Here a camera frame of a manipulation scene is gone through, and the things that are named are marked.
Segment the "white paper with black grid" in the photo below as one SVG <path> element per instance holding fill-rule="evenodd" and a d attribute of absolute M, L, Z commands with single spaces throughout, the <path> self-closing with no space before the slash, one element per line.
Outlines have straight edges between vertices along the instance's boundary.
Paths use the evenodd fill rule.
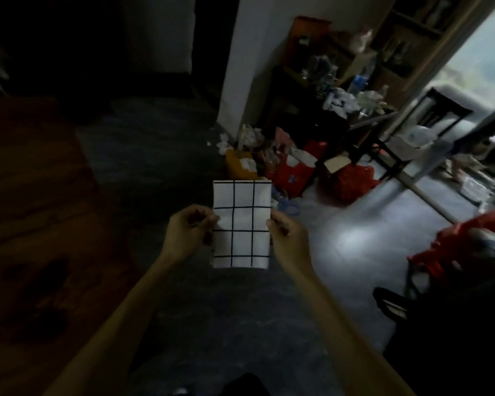
<path fill-rule="evenodd" d="M 268 268 L 271 181 L 216 180 L 213 190 L 213 267 Z"/>

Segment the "forearm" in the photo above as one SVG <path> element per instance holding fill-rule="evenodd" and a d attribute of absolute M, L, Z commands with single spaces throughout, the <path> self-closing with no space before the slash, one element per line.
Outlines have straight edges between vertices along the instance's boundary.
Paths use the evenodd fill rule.
<path fill-rule="evenodd" d="M 44 396 L 122 392 L 132 358 L 158 306 L 159 282 L 171 267 L 172 261 L 158 258 Z"/>
<path fill-rule="evenodd" d="M 297 276 L 345 393 L 350 396 L 414 396 L 409 386 L 363 338 L 317 276 Z"/>

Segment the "person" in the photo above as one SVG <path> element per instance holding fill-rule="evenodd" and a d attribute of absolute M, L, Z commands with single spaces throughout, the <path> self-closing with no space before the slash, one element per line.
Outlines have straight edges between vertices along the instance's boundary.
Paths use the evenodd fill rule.
<path fill-rule="evenodd" d="M 187 207 L 171 217 L 157 260 L 44 396 L 123 392 L 133 355 L 161 298 L 162 280 L 196 250 L 217 220 L 211 208 L 199 205 Z M 275 256 L 307 300 L 345 393 L 354 396 L 414 395 L 357 331 L 317 277 L 310 258 L 306 228 L 275 210 L 271 211 L 271 219 L 266 224 L 273 239 Z"/>

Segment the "wooden floor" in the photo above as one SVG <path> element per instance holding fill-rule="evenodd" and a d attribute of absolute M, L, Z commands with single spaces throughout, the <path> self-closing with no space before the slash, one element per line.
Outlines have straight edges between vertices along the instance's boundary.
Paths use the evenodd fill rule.
<path fill-rule="evenodd" d="M 57 103 L 0 98 L 0 395 L 40 394 L 135 283 L 104 205 Z"/>

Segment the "chair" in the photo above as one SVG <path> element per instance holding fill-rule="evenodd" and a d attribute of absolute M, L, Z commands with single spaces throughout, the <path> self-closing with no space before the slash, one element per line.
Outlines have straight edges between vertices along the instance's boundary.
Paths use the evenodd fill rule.
<path fill-rule="evenodd" d="M 429 104 L 429 107 L 422 112 L 420 106 L 422 106 L 424 100 Z M 380 178 L 381 180 L 396 177 L 396 175 L 402 172 L 403 169 L 416 158 L 416 156 L 408 157 L 397 155 L 397 153 L 389 147 L 389 142 L 392 145 L 394 145 L 394 143 L 399 144 L 401 142 L 399 137 L 394 140 L 391 139 L 394 138 L 396 133 L 404 127 L 404 124 L 408 119 L 415 118 L 413 116 L 415 112 L 421 113 L 421 117 L 417 119 L 416 125 L 425 126 L 427 128 L 433 127 L 445 117 L 450 117 L 451 115 L 456 116 L 456 119 L 453 120 L 449 126 L 438 133 L 436 137 L 436 139 L 438 139 L 449 132 L 462 119 L 465 119 L 470 113 L 472 113 L 472 110 L 461 106 L 433 87 L 419 100 L 410 113 L 405 116 L 405 118 L 397 125 L 385 141 L 379 139 L 379 133 L 371 133 L 355 151 L 350 153 L 350 159 L 352 162 L 356 164 L 364 154 L 369 154 L 371 159 L 375 159 L 387 169 L 385 174 Z M 394 165 L 391 166 L 382 159 L 380 156 L 380 152 L 382 150 L 394 160 Z"/>

